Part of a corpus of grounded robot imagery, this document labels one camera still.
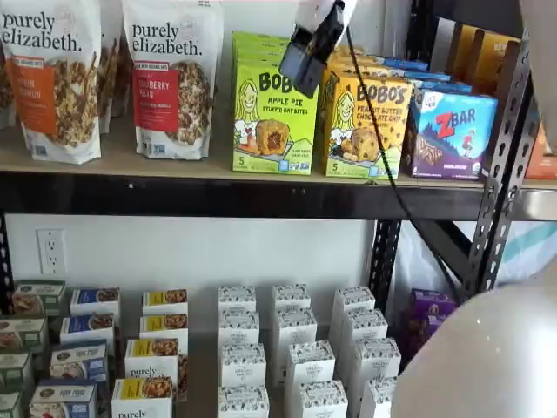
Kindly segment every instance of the small white box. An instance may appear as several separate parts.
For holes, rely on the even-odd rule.
[[[357,339],[385,338],[388,325],[379,309],[358,308],[345,313],[337,369],[345,386],[350,379],[354,342]]]
[[[219,386],[264,386],[266,366],[263,344],[224,345],[218,371]]]
[[[299,385],[292,418],[346,418],[348,400],[340,381]]]
[[[178,387],[178,340],[128,340],[124,357],[125,377],[171,378]]]
[[[245,309],[255,312],[254,286],[221,286],[218,288],[218,311]]]
[[[292,405],[300,383],[331,381],[334,373],[334,354],[329,341],[292,344],[288,349],[285,379],[285,411]]]
[[[70,315],[113,314],[116,324],[120,323],[120,289],[75,289],[71,293]]]
[[[62,320],[60,344],[105,340],[114,356],[114,315],[112,313],[71,316]]]
[[[271,288],[271,313],[285,307],[305,307],[312,304],[306,285],[283,285]]]
[[[396,377],[368,381],[364,387],[359,415],[365,418],[391,418],[391,402],[396,386]]]
[[[265,386],[218,388],[218,418],[268,418],[269,409]]]
[[[359,307],[367,309],[375,307],[375,298],[373,298],[372,291],[367,287],[348,287],[335,292],[334,302],[332,303],[331,326],[329,327],[329,342],[336,356],[339,355],[344,314]]]
[[[277,386],[285,381],[288,347],[314,342],[317,321],[311,308],[288,307],[276,312],[272,329],[272,381]]]
[[[218,351],[224,344],[259,343],[259,314],[243,309],[225,309],[218,318]]]
[[[185,289],[143,293],[143,316],[188,314],[188,293]]]
[[[61,379],[41,381],[29,403],[29,416],[97,417],[97,386],[92,381]]]
[[[188,354],[188,315],[143,316],[139,320],[139,338],[178,340],[178,354]]]
[[[170,377],[117,379],[112,395],[115,418],[172,418]]]
[[[398,376],[401,356],[393,338],[356,342],[353,355],[347,394],[350,416],[358,418],[365,382]]]

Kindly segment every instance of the granola bag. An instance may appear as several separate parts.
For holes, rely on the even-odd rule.
[[[131,70],[130,48],[125,38],[124,26],[120,34],[120,49],[118,51],[118,70],[116,73],[116,85],[114,86],[114,98],[112,100],[112,117],[117,118],[128,112],[130,101]]]
[[[0,38],[33,158],[82,164],[100,157],[98,1],[0,0]]]
[[[220,3],[123,0],[134,63],[137,152],[150,158],[206,157],[222,47]]]
[[[6,60],[0,45],[0,129],[16,124],[16,102],[11,92]]]
[[[120,37],[122,36],[122,4],[120,0],[100,0],[101,56],[97,73],[98,126],[107,133],[115,95]]]

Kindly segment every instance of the black cable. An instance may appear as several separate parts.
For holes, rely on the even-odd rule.
[[[352,63],[354,64],[354,70],[356,71],[356,75],[358,76],[358,81],[362,86],[365,86],[366,84],[364,83],[364,79],[362,78],[362,75],[359,72],[358,60],[356,59],[356,54],[354,53],[354,46],[352,44],[352,36],[350,35],[349,27],[346,27],[346,38],[348,39],[348,47],[350,48],[350,55],[352,56]],[[391,174],[391,168],[389,167],[389,162],[386,159],[385,148],[383,147],[383,142],[381,141],[381,136],[379,134],[379,124],[377,123],[377,118],[375,117],[375,111],[373,111],[372,100],[369,98],[367,89],[364,88],[362,90],[364,91],[364,96],[366,97],[366,102],[367,102],[367,107],[369,108],[369,112],[372,114],[373,129],[375,130],[375,136],[377,137],[377,142],[379,144],[381,159],[383,160],[383,165],[385,166],[386,175],[389,178],[389,183],[391,184],[391,188],[393,189],[394,196],[398,200],[399,205],[402,208],[402,211],[406,215],[406,218],[412,223],[413,227],[416,228],[418,235],[424,240],[427,247],[432,252],[433,257],[437,261],[437,264],[439,265],[441,272],[443,273],[443,277],[445,278],[447,285],[451,289],[451,293],[453,294],[455,301],[458,304],[460,304],[460,295],[456,289],[456,286],[454,285],[453,278],[446,270],[445,264],[443,263],[441,257],[437,254],[436,251],[434,251],[433,247],[429,245],[427,239],[425,238],[424,233],[421,231],[421,228],[419,228],[418,225],[416,225],[416,223],[414,222],[412,214],[408,210],[408,206],[406,206],[406,203],[404,202],[404,200],[399,194],[399,189],[397,189],[397,185],[394,182],[393,176]]]

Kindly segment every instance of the cartoon woman illustration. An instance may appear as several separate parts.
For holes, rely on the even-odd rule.
[[[326,113],[327,113],[327,105],[329,101],[332,99],[332,88],[334,84],[332,82],[332,77],[325,82],[325,86],[323,87],[323,94],[319,96],[319,128],[321,130],[324,129]]]
[[[464,137],[464,141],[462,141],[462,148],[464,149],[464,158],[470,158],[470,152],[473,149],[473,136],[475,135],[476,131],[471,129],[468,131],[468,134]]]
[[[238,148],[248,152],[258,153],[255,140],[255,127],[259,121],[258,88],[251,79],[240,85],[236,103],[237,118],[234,123],[234,138]]]
[[[354,113],[354,96],[345,91],[334,104],[332,117],[331,145],[341,145],[345,139],[350,139],[352,131],[356,129],[352,121]]]

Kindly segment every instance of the cardboard box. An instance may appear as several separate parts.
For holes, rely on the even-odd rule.
[[[265,386],[218,388],[218,418],[268,418],[269,410]]]
[[[357,342],[354,354],[347,394],[350,399],[350,416],[358,418],[365,383],[398,376],[401,355],[393,338]]]
[[[358,67],[362,76],[366,77],[404,77],[405,71],[400,68],[387,67],[384,65],[376,64],[375,60],[370,57],[359,57]],[[318,129],[316,131],[316,142],[323,142],[325,135],[325,122],[327,108],[332,105],[334,97],[333,84],[334,77],[331,78],[332,73],[341,74],[355,74],[352,57],[337,57],[336,59],[329,60],[329,64],[323,70],[323,77],[319,84],[319,102],[317,110],[316,124]]]
[[[15,389],[0,391],[0,416],[3,418],[24,418],[23,394]]]
[[[260,33],[249,33],[234,31],[232,33],[232,88],[231,98],[234,100],[236,94],[236,62],[239,57],[246,57],[245,53],[251,55],[253,53],[272,55],[280,53],[280,57],[284,55],[286,46],[290,39],[287,37],[274,37]]]
[[[259,343],[259,314],[257,312],[225,309],[218,318],[218,351],[223,345]]]
[[[221,286],[218,288],[218,311],[245,309],[255,312],[254,286]]]
[[[286,378],[289,346],[314,342],[317,321],[311,308],[288,307],[276,312],[272,331],[272,382],[277,386],[284,383]]]
[[[234,171],[311,173],[317,96],[297,91],[280,59],[237,59]]]
[[[434,80],[422,80],[419,78],[408,78],[411,85],[414,86],[414,90],[433,90],[447,93],[471,93],[472,86],[465,83],[447,83],[445,81],[434,81]],[[413,99],[410,101],[410,108],[412,109]]]
[[[408,71],[427,71],[427,63],[422,61],[408,61],[406,59],[392,58],[392,57],[377,57],[373,55],[366,55],[371,57],[377,64],[386,65],[387,67],[401,68]]]
[[[264,386],[266,367],[263,344],[224,345],[218,370],[219,386]]]
[[[445,315],[427,315],[424,320],[419,321],[418,328],[416,328],[416,321],[408,324],[408,347],[406,348],[408,357],[412,358],[419,350],[426,344],[427,340],[437,331],[445,321]]]
[[[292,416],[292,401],[301,383],[331,381],[334,373],[334,354],[329,341],[292,344],[288,347],[285,379],[285,411]]]
[[[112,395],[112,416],[172,418],[171,378],[117,379]]]
[[[414,177],[477,179],[487,153],[497,100],[414,90],[405,161]]]
[[[14,313],[61,316],[65,311],[63,280],[19,280],[12,295]]]
[[[34,384],[30,351],[0,353],[0,388],[27,392]]]
[[[52,379],[78,379],[97,384],[99,418],[110,410],[111,388],[106,341],[68,344],[52,351],[49,373]]]
[[[456,304],[448,295],[413,288],[410,292],[410,312],[412,320],[424,320],[427,315],[445,315],[456,309]]]
[[[346,418],[348,400],[340,381],[302,383],[292,418]]]
[[[170,377],[178,388],[178,340],[128,340],[125,350],[125,377]]]
[[[451,76],[445,74],[444,72],[404,71],[404,77],[415,78],[424,81],[438,81],[444,83],[451,81]]]
[[[143,293],[143,316],[188,314],[188,293],[185,289]]]
[[[520,42],[516,37],[476,30],[464,77],[464,82],[473,87],[474,93],[495,93],[507,44],[511,41]]]
[[[71,293],[70,314],[113,314],[116,324],[120,323],[120,289],[105,287],[99,289],[75,289]]]
[[[347,289],[339,289],[334,293],[331,325],[329,326],[329,342],[331,343],[332,351],[337,356],[340,351],[340,337],[342,336],[345,313],[359,307],[368,309],[375,307],[375,298],[368,287],[348,287]]]
[[[396,384],[396,377],[368,381],[364,388],[360,416],[365,418],[391,418],[391,403]]]
[[[271,314],[286,307],[308,308],[312,298],[307,292],[307,285],[282,285],[271,287]]]
[[[327,106],[323,156],[325,175],[363,179],[388,179],[379,139],[394,179],[399,175],[400,155],[413,87],[403,78],[358,77],[332,72],[332,102]],[[379,125],[377,139],[366,94],[372,101]]]
[[[29,349],[40,354],[48,346],[46,318],[22,315],[0,317],[0,350]]]
[[[62,321],[61,344],[106,341],[109,356],[114,356],[114,315],[112,313],[70,316]]]
[[[388,325],[379,309],[360,307],[345,313],[337,369],[345,386],[350,379],[354,343],[358,339],[385,338]]]
[[[97,386],[78,379],[41,381],[31,398],[29,415],[30,418],[96,418]]]
[[[534,142],[526,177],[527,179],[557,179],[557,156],[549,147],[543,124],[540,124],[538,136]]]
[[[476,30],[477,28],[467,24],[456,23],[454,25],[445,72],[451,74],[455,81],[464,80]]]
[[[185,313],[143,316],[139,338],[178,340],[178,354],[188,354],[188,316]]]

